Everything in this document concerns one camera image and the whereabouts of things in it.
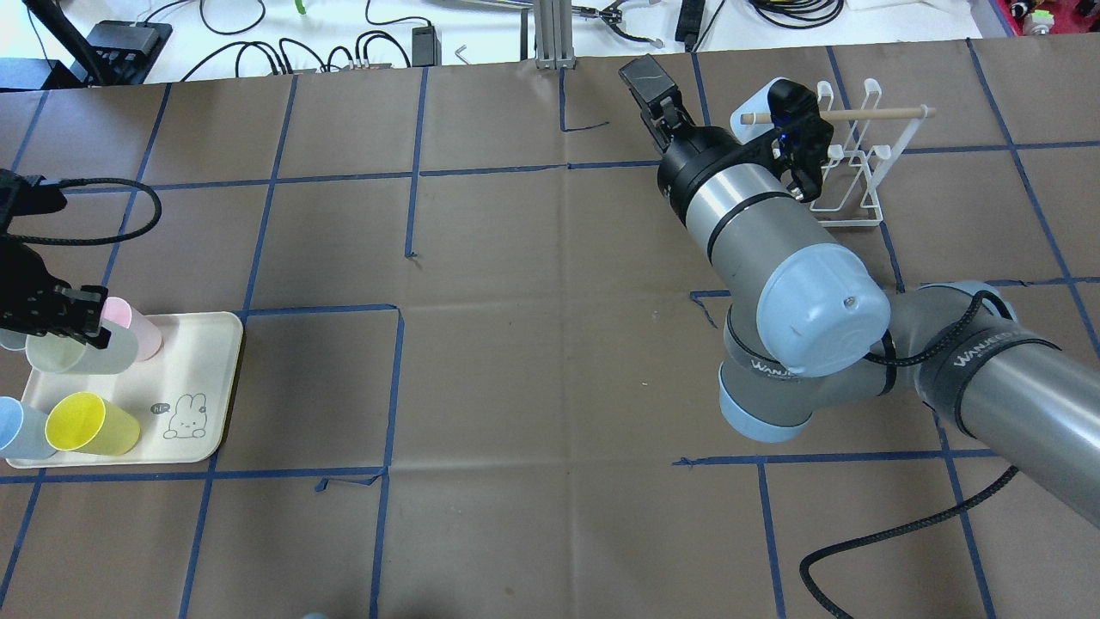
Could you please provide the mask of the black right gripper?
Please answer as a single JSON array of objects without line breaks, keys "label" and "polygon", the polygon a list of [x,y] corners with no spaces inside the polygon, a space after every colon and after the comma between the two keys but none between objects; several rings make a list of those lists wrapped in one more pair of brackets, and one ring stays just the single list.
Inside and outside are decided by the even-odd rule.
[{"label": "black right gripper", "polygon": [[806,199],[821,192],[822,150],[834,128],[822,120],[816,101],[801,82],[781,79],[767,95],[774,128],[749,144],[739,144],[721,126],[697,126],[671,75],[651,55],[625,63],[618,70],[640,108],[645,128],[663,158],[657,166],[657,188],[671,203],[688,203],[702,185],[732,166],[751,163],[771,173],[763,152],[773,139],[793,152],[782,156],[794,165],[793,179]]}]

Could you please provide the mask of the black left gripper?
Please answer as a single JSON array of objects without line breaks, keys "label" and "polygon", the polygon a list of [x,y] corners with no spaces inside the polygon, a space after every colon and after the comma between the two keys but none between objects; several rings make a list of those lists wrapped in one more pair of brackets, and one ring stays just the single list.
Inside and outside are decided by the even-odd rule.
[{"label": "black left gripper", "polygon": [[103,350],[113,338],[101,322],[106,301],[106,287],[72,287],[50,274],[38,252],[1,242],[1,328],[9,332],[55,334]]}]

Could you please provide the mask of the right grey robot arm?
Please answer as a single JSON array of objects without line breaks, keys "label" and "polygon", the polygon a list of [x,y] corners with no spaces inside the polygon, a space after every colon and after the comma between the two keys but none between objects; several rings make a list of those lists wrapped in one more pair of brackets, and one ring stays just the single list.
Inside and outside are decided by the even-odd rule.
[{"label": "right grey robot arm", "polygon": [[769,82],[769,123],[743,142],[696,125],[652,56],[618,74],[663,154],[657,188],[730,290],[718,400],[736,431],[785,442],[817,410],[913,388],[1097,523],[1097,372],[1023,328],[993,287],[883,292],[810,212],[834,134],[815,93]]}]

